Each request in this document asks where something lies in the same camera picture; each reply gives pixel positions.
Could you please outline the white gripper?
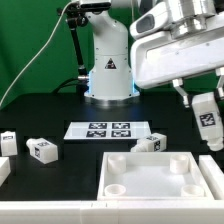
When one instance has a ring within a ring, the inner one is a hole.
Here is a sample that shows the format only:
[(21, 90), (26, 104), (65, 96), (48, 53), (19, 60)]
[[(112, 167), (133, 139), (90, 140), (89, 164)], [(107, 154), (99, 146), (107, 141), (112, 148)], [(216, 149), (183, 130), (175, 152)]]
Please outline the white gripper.
[(168, 32), (141, 38), (132, 45), (131, 66), (134, 82), (140, 88), (148, 89), (173, 80), (173, 87), (186, 108), (190, 107), (190, 101), (182, 78), (217, 68), (216, 90), (224, 100), (224, 28), (179, 40), (172, 40)]

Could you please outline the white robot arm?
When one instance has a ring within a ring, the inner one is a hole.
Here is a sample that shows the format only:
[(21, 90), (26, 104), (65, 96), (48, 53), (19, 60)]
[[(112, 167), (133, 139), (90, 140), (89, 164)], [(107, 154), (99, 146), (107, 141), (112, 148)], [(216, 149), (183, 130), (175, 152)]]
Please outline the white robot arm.
[(80, 0), (94, 36), (95, 65), (86, 97), (120, 101), (174, 80), (224, 66), (224, 3), (215, 0), (135, 0), (141, 12), (129, 28), (109, 8), (126, 0)]

